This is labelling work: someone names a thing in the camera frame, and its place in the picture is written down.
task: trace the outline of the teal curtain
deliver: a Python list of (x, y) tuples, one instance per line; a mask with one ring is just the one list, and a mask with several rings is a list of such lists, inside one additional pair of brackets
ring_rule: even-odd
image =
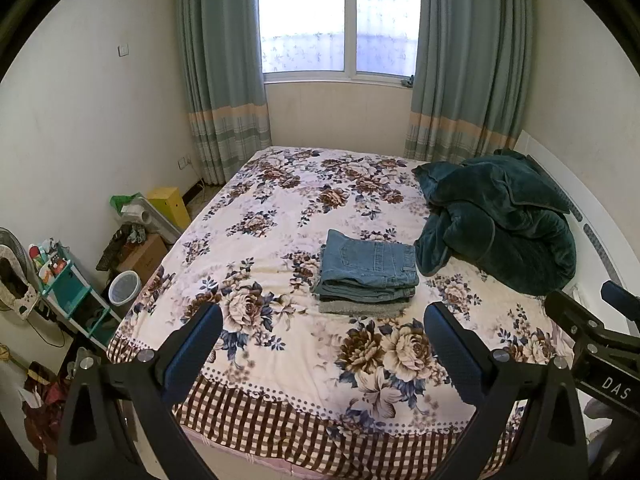
[(422, 0), (407, 158), (460, 162), (514, 146), (532, 19), (532, 0)]
[(208, 184), (271, 145), (258, 0), (177, 0), (189, 119)]

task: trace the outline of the cardboard box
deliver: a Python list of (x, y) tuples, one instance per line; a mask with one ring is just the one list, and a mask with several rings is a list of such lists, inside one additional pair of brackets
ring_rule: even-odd
[(136, 247), (136, 249), (118, 266), (118, 272), (125, 270), (135, 270), (142, 286), (148, 282), (149, 278), (156, 272), (166, 256), (166, 247), (159, 234), (149, 234), (146, 242)]
[(177, 187), (158, 187), (149, 191), (146, 194), (146, 199), (176, 227), (183, 231), (189, 227), (191, 218), (189, 218), (189, 213)]

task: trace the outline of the floral bedspread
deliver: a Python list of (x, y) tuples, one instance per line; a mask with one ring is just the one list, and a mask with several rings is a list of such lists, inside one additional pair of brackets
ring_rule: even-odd
[(420, 235), (429, 211), (411, 173), (417, 164), (337, 150), (258, 152), (167, 254), (111, 341), (110, 358), (158, 348), (213, 301), (224, 330), (176, 407), (181, 424), (322, 474), (424, 476), (474, 412), (424, 335), (428, 304), (443, 301), (489, 348), (519, 361), (545, 363), (556, 350), (539, 298), (455, 258), (421, 277), (402, 317), (318, 312), (310, 291), (330, 228), (407, 244)]

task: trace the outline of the trash can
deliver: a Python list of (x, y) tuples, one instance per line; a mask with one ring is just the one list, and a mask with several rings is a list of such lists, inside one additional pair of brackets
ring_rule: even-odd
[(120, 317), (129, 311), (140, 293), (140, 277), (135, 270), (125, 270), (118, 274), (109, 286), (109, 302)]

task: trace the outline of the window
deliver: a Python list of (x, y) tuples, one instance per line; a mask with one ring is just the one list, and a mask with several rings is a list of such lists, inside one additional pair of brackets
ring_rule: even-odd
[(373, 80), (415, 71), (420, 0), (258, 0), (262, 69), (274, 80)]

